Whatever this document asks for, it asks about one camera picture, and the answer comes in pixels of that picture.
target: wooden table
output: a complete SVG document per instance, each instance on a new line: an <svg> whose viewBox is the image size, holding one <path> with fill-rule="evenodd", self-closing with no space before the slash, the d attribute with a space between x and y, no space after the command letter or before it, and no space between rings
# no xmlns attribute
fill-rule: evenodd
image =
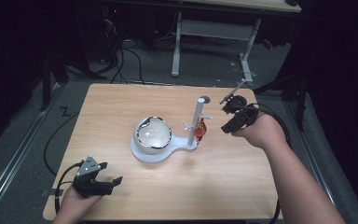
<svg viewBox="0 0 358 224"><path fill-rule="evenodd" d="M93 84L89 88L53 188L64 170L92 155L108 162L98 181L123 176L112 195L106 195L86 220L193 220L272 218L277 200L264 152L244 138L220 129L232 118L219 102L232 89ZM239 89L248 103L251 90ZM191 123L201 96L211 102L202 114L208 131L192 152L177 151L157 164L138 161L131 153L132 132L140 119L159 116L178 136L188 136L183 120ZM76 170L65 180L73 180ZM50 196L44 218L55 217Z"/></svg>

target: dark background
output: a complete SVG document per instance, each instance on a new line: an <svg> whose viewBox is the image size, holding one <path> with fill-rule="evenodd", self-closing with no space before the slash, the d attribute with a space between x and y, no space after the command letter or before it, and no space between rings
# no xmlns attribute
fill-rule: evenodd
<svg viewBox="0 0 358 224"><path fill-rule="evenodd" d="M293 44L277 78L305 76L326 138L358 195L358 1L300 5L301 15L329 20L302 26L266 20L256 42ZM0 1L0 134L32 96L47 54L58 52L63 63L84 69L87 60L110 60L100 12L95 5ZM154 31L171 27L172 12L120 8L119 19L127 35L153 45Z"/></svg>

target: orange clip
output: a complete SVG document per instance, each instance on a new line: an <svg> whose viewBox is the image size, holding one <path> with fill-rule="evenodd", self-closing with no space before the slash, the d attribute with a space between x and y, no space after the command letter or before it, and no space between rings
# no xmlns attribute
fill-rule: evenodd
<svg viewBox="0 0 358 224"><path fill-rule="evenodd" d="M205 125L205 122L204 122L204 119L201 118L199 120L199 122L197 123L197 127L196 129L194 130L194 135L196 135L197 137L197 145L199 144L199 142L201 141L202 139L202 136L206 134L206 125Z"/></svg>

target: white pole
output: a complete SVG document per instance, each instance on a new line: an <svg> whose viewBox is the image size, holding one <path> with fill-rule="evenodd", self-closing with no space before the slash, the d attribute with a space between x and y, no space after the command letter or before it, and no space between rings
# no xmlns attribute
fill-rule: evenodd
<svg viewBox="0 0 358 224"><path fill-rule="evenodd" d="M197 107L196 107L196 111L194 112L193 123L191 124L191 128L189 130L190 134L188 136L188 142L187 142L189 146L193 145L194 130L196 129L197 123L199 122L204 103L205 103L204 98L199 98L199 100L197 101Z"/></svg>

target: gray carpet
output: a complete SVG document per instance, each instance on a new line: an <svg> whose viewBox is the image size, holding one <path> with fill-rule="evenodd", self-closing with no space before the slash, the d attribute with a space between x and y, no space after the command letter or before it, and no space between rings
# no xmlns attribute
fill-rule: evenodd
<svg viewBox="0 0 358 224"><path fill-rule="evenodd" d="M241 66L239 65L237 50L241 43L224 46L227 50L213 51L221 47L214 44L203 45L197 50L184 49L182 51L181 75L171 77L172 46L156 45L153 48L138 45L133 48L142 60L142 76L146 83L160 85L188 85L188 86L216 86L236 87L241 81ZM195 48L197 44L191 43L186 48ZM249 64L254 73L254 83L245 88L254 89L273 80L282 65L282 60L290 46L277 47L267 50L262 46L253 47ZM124 51L125 62L121 74L115 83L140 83L139 64L137 58L130 52ZM92 69L102 65L91 63ZM88 77L71 76L71 81L65 86L58 87L47 114L43 114L43 122L30 142L24 160L20 162L19 169L13 171L13 178L2 198L0 198L0 223L49 223L43 219L43 209L47 201L47 191L51 188L54 176L48 171L43 161L43 151L54 132L81 108L90 83L108 83L116 69L106 73L108 80L93 80ZM331 191L338 210L348 223L358 223L358 202L351 190L351 185L342 173L331 149L324 138L323 130L313 111L313 106L307 97L307 109L304 116L305 132L300 133L293 122L291 108L293 103L283 103L278 91L267 91L257 95L259 103L270 106L286 122L291 136L293 149L298 157L310 170L315 164L310 162L310 154L304 151L305 147L311 149L311 156L317 161L316 168L323 174L323 181ZM40 118L41 85L34 89L34 97L21 111L13 117L9 127L0 138L0 175L5 171L10 159L21 146L21 141L32 127L33 122ZM75 127L76 118L54 135L47 148L47 158L50 167L57 171L63 153Z"/></svg>

